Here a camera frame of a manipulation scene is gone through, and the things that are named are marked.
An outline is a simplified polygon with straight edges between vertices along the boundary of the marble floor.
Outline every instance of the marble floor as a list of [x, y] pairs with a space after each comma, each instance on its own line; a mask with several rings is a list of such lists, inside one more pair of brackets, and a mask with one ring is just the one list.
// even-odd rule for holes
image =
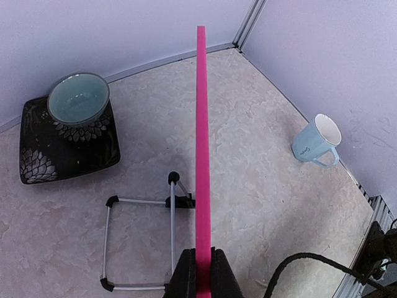
[[[301, 251], [349, 266], [372, 210], [339, 165], [291, 154], [301, 115], [236, 50], [208, 55], [213, 245], [225, 250], [247, 298], [263, 297], [277, 265]], [[0, 135], [0, 297], [145, 297], [100, 286], [108, 197], [162, 201], [176, 170], [194, 193], [195, 59], [110, 85], [121, 162], [80, 178], [35, 186], [19, 180], [19, 126]], [[118, 204], [108, 278], [170, 278], [169, 210]], [[194, 247], [194, 211], [177, 210], [177, 255]], [[274, 297], [332, 297], [343, 274], [297, 261]]]

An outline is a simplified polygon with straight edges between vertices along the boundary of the black square plate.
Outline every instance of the black square plate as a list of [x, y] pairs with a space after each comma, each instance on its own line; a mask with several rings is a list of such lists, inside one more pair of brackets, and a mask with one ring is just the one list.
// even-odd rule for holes
[[116, 125], [109, 102], [93, 124], [80, 129], [56, 122], [48, 97], [26, 102], [20, 125], [20, 179], [24, 184], [78, 177], [120, 161]]

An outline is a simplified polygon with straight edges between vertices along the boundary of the floral pattern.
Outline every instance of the floral pattern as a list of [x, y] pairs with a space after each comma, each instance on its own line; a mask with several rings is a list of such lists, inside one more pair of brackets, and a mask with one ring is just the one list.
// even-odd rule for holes
[[59, 122], [54, 122], [54, 125], [56, 125], [55, 129], [60, 131], [60, 135], [63, 135], [63, 137], [67, 138], [69, 141], [77, 142], [80, 140], [82, 142], [88, 142], [92, 138], [96, 139], [102, 136], [102, 131], [107, 130], [106, 125], [110, 124], [110, 118], [111, 115], [105, 112], [95, 122], [79, 129], [68, 127]]
[[40, 183], [55, 180], [57, 173], [51, 161], [42, 152], [22, 149], [20, 152], [20, 175], [27, 183]]

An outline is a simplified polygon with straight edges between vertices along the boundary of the light blue mug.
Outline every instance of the light blue mug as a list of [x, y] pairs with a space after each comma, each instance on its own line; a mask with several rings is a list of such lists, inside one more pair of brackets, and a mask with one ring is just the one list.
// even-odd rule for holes
[[[339, 155], [335, 147], [341, 143], [341, 140], [342, 135], [335, 122], [328, 116], [318, 114], [295, 137], [292, 152], [296, 159], [304, 163], [312, 161], [323, 168], [330, 168], [339, 162]], [[335, 157], [331, 165], [326, 165], [318, 160], [327, 152], [331, 152]]]

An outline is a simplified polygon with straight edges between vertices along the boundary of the pink stick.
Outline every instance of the pink stick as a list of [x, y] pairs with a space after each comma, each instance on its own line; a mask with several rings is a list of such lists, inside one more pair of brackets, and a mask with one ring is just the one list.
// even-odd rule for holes
[[211, 298], [211, 197], [205, 27], [197, 27], [196, 263], [197, 298]]

